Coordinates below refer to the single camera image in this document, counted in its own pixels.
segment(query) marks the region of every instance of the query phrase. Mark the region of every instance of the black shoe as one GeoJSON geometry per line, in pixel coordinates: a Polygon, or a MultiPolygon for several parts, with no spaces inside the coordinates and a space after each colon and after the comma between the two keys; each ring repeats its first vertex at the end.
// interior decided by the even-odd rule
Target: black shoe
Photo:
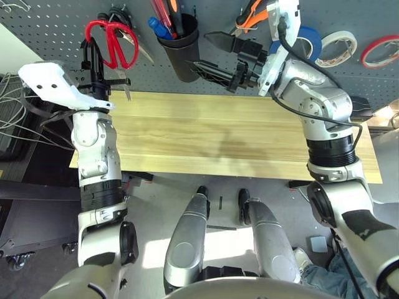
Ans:
{"type": "Polygon", "coordinates": [[[197,190],[197,193],[204,194],[206,198],[208,198],[208,188],[205,186],[200,186],[197,190]]]}
{"type": "Polygon", "coordinates": [[[209,219],[209,214],[211,212],[211,203],[208,200],[208,188],[205,186],[200,186],[197,190],[197,193],[203,194],[206,196],[206,220],[209,219]]]}
{"type": "Polygon", "coordinates": [[[247,189],[241,189],[238,194],[238,208],[239,208],[239,223],[241,225],[251,224],[251,219],[249,218],[249,191],[247,189]]]}

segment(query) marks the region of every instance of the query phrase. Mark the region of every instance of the white tape roll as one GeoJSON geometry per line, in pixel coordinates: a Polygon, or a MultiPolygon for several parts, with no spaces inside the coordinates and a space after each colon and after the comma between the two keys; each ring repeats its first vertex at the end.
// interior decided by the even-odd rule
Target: white tape roll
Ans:
{"type": "Polygon", "coordinates": [[[330,60],[316,59],[315,63],[319,67],[335,67],[341,63],[347,61],[357,49],[357,40],[355,36],[349,31],[337,31],[331,33],[322,39],[322,49],[326,48],[328,45],[337,42],[338,40],[344,40],[348,44],[348,49],[337,56],[336,58],[330,60]]]}

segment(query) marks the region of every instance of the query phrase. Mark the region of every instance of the wooden tabletop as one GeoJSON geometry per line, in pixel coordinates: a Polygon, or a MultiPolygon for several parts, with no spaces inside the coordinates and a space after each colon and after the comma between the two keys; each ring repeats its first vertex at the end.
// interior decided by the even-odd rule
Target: wooden tabletop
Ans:
{"type": "MultiPolygon", "coordinates": [[[[312,180],[302,126],[270,98],[113,91],[123,170],[312,180]]],[[[366,124],[357,145],[382,183],[366,124]]],[[[76,167],[76,156],[71,161],[76,167]]]]}

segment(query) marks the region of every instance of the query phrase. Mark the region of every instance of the tape roll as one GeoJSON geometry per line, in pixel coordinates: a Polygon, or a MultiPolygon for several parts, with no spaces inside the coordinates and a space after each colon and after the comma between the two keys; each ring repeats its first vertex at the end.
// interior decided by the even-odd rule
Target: tape roll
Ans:
{"type": "Polygon", "coordinates": [[[349,42],[350,44],[348,49],[344,53],[333,59],[316,59],[315,62],[319,67],[336,67],[337,65],[340,65],[347,61],[355,53],[357,49],[357,40],[355,36],[349,31],[337,31],[331,33],[329,36],[324,37],[322,39],[322,49],[326,48],[330,44],[337,42],[338,40],[346,40],[347,42],[349,42]]]}
{"type": "MultiPolygon", "coordinates": [[[[310,51],[307,54],[307,58],[311,61],[315,61],[322,52],[322,38],[320,34],[313,28],[301,26],[298,32],[297,40],[298,39],[302,39],[310,45],[310,51]]],[[[270,54],[277,53],[277,50],[280,47],[280,45],[281,43],[279,40],[272,42],[269,48],[269,53],[270,54]]]]}
{"type": "Polygon", "coordinates": [[[368,69],[379,69],[381,67],[384,67],[392,62],[394,62],[396,59],[399,58],[399,47],[398,50],[390,55],[388,58],[377,61],[377,62],[367,62],[367,56],[374,51],[377,47],[380,47],[383,44],[391,43],[391,42],[397,42],[399,43],[399,35],[392,35],[392,36],[384,36],[381,37],[380,39],[377,39],[373,41],[370,45],[367,46],[367,48],[363,51],[362,55],[360,56],[360,61],[362,62],[363,66],[368,68],[368,69]]]}

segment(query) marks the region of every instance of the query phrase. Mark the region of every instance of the black pen holder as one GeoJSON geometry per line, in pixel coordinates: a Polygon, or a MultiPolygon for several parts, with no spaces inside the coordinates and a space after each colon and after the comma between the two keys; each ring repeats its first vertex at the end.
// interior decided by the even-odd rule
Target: black pen holder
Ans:
{"type": "Polygon", "coordinates": [[[200,59],[198,22],[189,14],[181,14],[181,21],[185,30],[183,37],[174,40],[158,38],[158,42],[165,49],[177,77],[183,82],[193,82],[200,76],[191,70],[190,64],[186,61],[200,59]]]}

